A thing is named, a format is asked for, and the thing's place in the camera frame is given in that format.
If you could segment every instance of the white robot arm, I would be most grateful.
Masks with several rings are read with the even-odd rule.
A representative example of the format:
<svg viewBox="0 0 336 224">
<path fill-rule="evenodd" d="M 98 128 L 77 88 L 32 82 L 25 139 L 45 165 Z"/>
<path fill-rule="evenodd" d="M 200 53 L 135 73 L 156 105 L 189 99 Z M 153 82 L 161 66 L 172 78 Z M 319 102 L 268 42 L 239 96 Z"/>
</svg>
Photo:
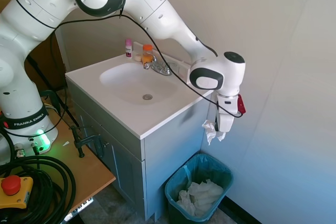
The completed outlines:
<svg viewBox="0 0 336 224">
<path fill-rule="evenodd" d="M 109 4 L 112 0 L 76 0 L 84 12 L 94 16 L 108 15 L 123 6 L 154 39 L 172 38 L 180 43 L 193 62 L 190 74 L 193 86 L 217 91 L 218 129 L 228 132 L 234 119 L 232 114 L 238 114 L 239 86 L 245 73 L 244 59 L 234 52 L 217 57 L 186 26 L 168 0 L 113 1 Z"/>
<path fill-rule="evenodd" d="M 30 141 L 38 142 L 43 153 L 57 137 L 38 90 L 24 70 L 24 61 L 76 8 L 97 17 L 124 9 L 154 39 L 179 42 L 193 62 L 191 83 L 199 89 L 217 91 L 218 104 L 225 109 L 218 109 L 218 128 L 222 132 L 230 130 L 238 112 L 245 62 L 232 52 L 217 57 L 186 26 L 168 0 L 11 0 L 0 14 L 0 126 L 12 134 L 14 144 L 28 149 Z"/>
</svg>

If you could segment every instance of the green led light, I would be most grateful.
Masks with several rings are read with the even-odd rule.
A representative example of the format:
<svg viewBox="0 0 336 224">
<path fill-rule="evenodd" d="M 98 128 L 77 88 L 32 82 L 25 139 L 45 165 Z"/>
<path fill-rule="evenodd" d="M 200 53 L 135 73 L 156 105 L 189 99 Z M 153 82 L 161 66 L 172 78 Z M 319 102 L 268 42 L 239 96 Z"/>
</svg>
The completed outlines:
<svg viewBox="0 0 336 224">
<path fill-rule="evenodd" d="M 49 138 L 46 136 L 46 134 L 44 134 L 44 131 L 43 131 L 43 130 L 37 130 L 37 134 L 38 134 L 38 135 L 41 135 L 41 134 L 42 134 L 42 135 L 39 136 L 39 137 L 40 137 L 40 139 L 43 141 L 44 147 L 45 147 L 45 148 L 49 148 L 51 142 L 50 142 Z"/>
</svg>

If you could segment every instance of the tissue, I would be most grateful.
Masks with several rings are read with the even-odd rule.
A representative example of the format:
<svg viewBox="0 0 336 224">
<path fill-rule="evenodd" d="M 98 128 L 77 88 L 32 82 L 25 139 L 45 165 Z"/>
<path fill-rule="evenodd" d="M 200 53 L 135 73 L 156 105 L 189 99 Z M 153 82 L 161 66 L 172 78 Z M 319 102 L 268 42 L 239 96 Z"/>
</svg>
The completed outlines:
<svg viewBox="0 0 336 224">
<path fill-rule="evenodd" d="M 191 216 L 201 217 L 206 214 L 223 192 L 221 186 L 213 183 L 210 179 L 207 179 L 206 183 L 192 182 L 188 191 L 180 191 L 177 204 Z"/>
<path fill-rule="evenodd" d="M 214 139 L 215 137 L 217 137 L 220 142 L 225 138 L 225 134 L 226 134 L 225 132 L 216 132 L 215 122 L 212 122 L 210 120 L 205 120 L 202 127 L 205 129 L 206 138 L 208 140 L 209 145 L 212 139 Z"/>
</svg>

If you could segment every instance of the faucet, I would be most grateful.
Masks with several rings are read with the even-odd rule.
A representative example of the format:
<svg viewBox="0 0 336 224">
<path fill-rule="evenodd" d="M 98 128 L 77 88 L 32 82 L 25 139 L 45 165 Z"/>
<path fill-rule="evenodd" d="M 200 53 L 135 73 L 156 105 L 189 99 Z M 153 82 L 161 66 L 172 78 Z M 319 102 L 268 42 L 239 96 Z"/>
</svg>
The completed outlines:
<svg viewBox="0 0 336 224">
<path fill-rule="evenodd" d="M 177 66 L 175 63 L 170 63 L 170 66 Z M 144 69 L 148 70 L 149 68 L 152 68 L 155 72 L 160 73 L 164 76 L 171 76 L 172 72 L 164 62 L 158 62 L 157 58 L 153 55 L 153 62 L 147 62 L 143 66 Z"/>
</svg>

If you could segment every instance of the gray cabinet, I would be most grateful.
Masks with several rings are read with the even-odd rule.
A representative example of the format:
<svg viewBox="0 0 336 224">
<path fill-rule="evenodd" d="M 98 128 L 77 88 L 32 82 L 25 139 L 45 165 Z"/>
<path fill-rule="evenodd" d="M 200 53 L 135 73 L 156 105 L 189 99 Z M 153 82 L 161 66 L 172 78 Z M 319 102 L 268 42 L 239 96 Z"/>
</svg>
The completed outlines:
<svg viewBox="0 0 336 224">
<path fill-rule="evenodd" d="M 83 91 L 68 81 L 86 136 L 100 134 L 101 161 L 117 178 L 116 190 L 148 220 L 165 209 L 164 186 L 170 176 L 201 149 L 208 102 L 202 100 L 144 139 L 136 138 Z M 94 152 L 94 145 L 89 146 Z"/>
<path fill-rule="evenodd" d="M 104 144 L 104 156 L 100 160 L 113 173 L 116 180 L 113 186 L 139 212 L 145 213 L 143 181 L 145 177 L 144 161 L 139 161 L 96 120 L 89 116 L 79 105 L 74 104 L 81 126 L 91 126 L 82 129 L 85 136 L 100 134 Z M 94 144 L 89 148 L 97 154 Z"/>
</svg>

